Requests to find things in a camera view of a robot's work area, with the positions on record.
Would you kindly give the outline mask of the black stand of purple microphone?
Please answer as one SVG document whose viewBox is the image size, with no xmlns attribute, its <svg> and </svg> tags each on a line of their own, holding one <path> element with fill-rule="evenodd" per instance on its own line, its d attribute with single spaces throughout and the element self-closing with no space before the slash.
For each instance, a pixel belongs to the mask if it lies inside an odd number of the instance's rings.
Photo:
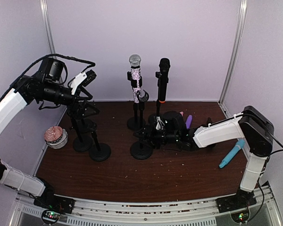
<svg viewBox="0 0 283 226">
<path fill-rule="evenodd" d="M 137 99 L 139 101 L 138 103 L 138 109 L 140 111 L 140 129 L 137 131 L 142 131 L 143 130 L 143 112 L 145 109 L 145 103 L 148 101 L 149 99 L 149 94 L 146 90 L 142 89 L 141 91 L 137 91 L 136 93 Z M 133 143 L 130 147 L 130 154 L 132 157 L 134 157 L 135 159 L 138 160 L 145 160 L 149 157 L 151 157 L 151 155 L 153 154 L 153 148 L 146 145 L 143 141 L 142 138 L 139 137 L 139 140 L 136 141 L 135 143 Z"/>
</svg>

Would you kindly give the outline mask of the black stand of rhinestone microphone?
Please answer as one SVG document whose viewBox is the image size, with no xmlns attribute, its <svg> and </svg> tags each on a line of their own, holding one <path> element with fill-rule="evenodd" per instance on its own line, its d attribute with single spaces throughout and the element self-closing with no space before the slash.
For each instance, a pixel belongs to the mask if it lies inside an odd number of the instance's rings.
<svg viewBox="0 0 283 226">
<path fill-rule="evenodd" d="M 130 72 L 127 72 L 127 79 L 130 76 Z M 136 131 L 139 130 L 140 127 L 140 111 L 138 109 L 138 103 L 133 102 L 133 111 L 134 111 L 134 116 L 128 119 L 127 121 L 127 127 L 130 130 Z"/>
</svg>

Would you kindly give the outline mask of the black stand of blue microphone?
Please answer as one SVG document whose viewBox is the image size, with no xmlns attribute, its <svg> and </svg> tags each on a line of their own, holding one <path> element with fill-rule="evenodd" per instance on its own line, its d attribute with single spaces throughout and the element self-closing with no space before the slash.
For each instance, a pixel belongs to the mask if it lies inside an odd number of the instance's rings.
<svg viewBox="0 0 283 226">
<path fill-rule="evenodd" d="M 90 122 L 91 120 L 84 120 L 84 119 L 81 119 L 79 122 L 77 122 L 76 119 L 71 118 L 73 129 L 77 134 L 77 138 L 75 138 L 73 141 L 73 148 L 76 152 L 85 152 L 92 147 L 93 144 L 92 138 L 86 134 L 81 133 L 81 132 L 85 133 L 90 131 L 89 128 Z"/>
</svg>

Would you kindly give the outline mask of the purple microphone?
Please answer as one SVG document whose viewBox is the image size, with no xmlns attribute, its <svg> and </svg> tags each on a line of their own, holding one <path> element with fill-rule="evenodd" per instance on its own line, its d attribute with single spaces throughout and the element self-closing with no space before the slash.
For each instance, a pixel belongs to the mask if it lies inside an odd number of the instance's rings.
<svg viewBox="0 0 283 226">
<path fill-rule="evenodd" d="M 187 129 L 190 129 L 191 123 L 192 123 L 192 119 L 193 119 L 192 115 L 188 115 L 188 117 L 187 117 L 187 119 L 185 121 L 185 125 L 186 125 Z"/>
</svg>

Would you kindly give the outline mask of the rhinestone silver microphone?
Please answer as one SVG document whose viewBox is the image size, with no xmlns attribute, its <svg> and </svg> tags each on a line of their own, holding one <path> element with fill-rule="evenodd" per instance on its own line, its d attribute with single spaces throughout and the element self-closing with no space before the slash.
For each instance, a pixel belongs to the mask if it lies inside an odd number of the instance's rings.
<svg viewBox="0 0 283 226">
<path fill-rule="evenodd" d="M 131 65 L 130 76 L 128 77 L 133 89 L 133 100 L 135 103 L 139 103 L 139 92 L 141 91 L 141 57 L 138 54 L 133 54 L 129 57 L 129 63 Z"/>
</svg>

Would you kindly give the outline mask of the blue microphone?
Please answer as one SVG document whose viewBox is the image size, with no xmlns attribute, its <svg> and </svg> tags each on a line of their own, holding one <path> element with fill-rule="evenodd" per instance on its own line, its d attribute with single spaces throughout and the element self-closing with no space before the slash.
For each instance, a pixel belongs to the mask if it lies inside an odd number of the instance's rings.
<svg viewBox="0 0 283 226">
<path fill-rule="evenodd" d="M 224 168 L 234 157 L 235 155 L 244 147 L 245 141 L 240 139 L 236 142 L 235 146 L 230 150 L 230 152 L 222 159 L 219 164 L 219 168 Z"/>
</svg>

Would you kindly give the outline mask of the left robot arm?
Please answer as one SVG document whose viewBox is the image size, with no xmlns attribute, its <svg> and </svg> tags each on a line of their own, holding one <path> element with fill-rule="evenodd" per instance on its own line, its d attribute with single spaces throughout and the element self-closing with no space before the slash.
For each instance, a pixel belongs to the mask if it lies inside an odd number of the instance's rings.
<svg viewBox="0 0 283 226">
<path fill-rule="evenodd" d="M 66 87 L 59 81 L 62 72 L 68 72 L 63 59 L 87 64 L 87 67 Z M 34 61 L 32 65 L 37 63 L 40 63 L 40 67 L 34 75 L 27 76 L 28 70 L 25 69 L 0 98 L 0 135 L 13 118 L 33 100 L 40 105 L 41 110 L 45 108 L 44 101 L 49 101 L 54 103 L 54 109 L 62 105 L 66 106 L 67 114 L 77 134 L 78 147 L 84 151 L 88 150 L 92 146 L 92 139 L 83 136 L 78 125 L 82 124 L 83 128 L 88 127 L 88 124 L 83 121 L 87 117 L 85 112 L 88 109 L 93 110 L 91 115 L 97 115 L 100 112 L 91 104 L 90 100 L 93 96 L 85 89 L 96 78 L 95 72 L 91 69 L 95 63 L 61 54 L 45 55 Z M 35 201 L 48 209 L 54 209 L 58 205 L 58 198 L 54 195 L 54 188 L 50 184 L 9 166 L 1 159 L 0 184 L 28 193 Z"/>
</svg>

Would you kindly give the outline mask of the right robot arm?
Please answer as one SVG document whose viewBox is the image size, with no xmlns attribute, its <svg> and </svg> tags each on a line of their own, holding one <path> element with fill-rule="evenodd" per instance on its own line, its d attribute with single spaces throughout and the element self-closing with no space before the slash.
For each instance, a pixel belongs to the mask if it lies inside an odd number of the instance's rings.
<svg viewBox="0 0 283 226">
<path fill-rule="evenodd" d="M 133 134 L 139 140 L 132 144 L 130 153 L 138 160 L 149 158 L 153 149 L 176 144 L 180 150 L 194 151 L 232 139 L 246 139 L 250 156 L 237 193 L 232 203 L 242 208 L 250 203 L 253 190 L 273 149 L 274 126 L 253 106 L 247 106 L 231 118 L 215 123 L 207 122 L 189 129 L 183 116 L 169 111 L 158 117 L 156 123 L 145 125 Z"/>
</svg>

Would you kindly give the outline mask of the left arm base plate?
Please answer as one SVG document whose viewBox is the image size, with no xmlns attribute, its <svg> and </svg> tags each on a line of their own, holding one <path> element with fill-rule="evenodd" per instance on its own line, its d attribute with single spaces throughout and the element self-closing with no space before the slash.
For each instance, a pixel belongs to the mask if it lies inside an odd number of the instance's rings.
<svg viewBox="0 0 283 226">
<path fill-rule="evenodd" d="M 53 196 L 53 200 L 45 201 L 44 198 L 36 197 L 33 204 L 44 209 L 50 209 L 62 214 L 71 214 L 75 205 L 75 200 L 71 198 Z"/>
</svg>

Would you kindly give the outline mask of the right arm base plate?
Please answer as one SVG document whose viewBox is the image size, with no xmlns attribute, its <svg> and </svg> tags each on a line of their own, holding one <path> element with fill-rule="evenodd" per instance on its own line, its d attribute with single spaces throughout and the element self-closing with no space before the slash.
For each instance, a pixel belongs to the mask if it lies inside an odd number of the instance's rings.
<svg viewBox="0 0 283 226">
<path fill-rule="evenodd" d="M 237 195 L 226 196 L 216 199 L 219 213 L 234 211 L 255 205 L 257 200 L 255 197 L 245 198 Z"/>
</svg>

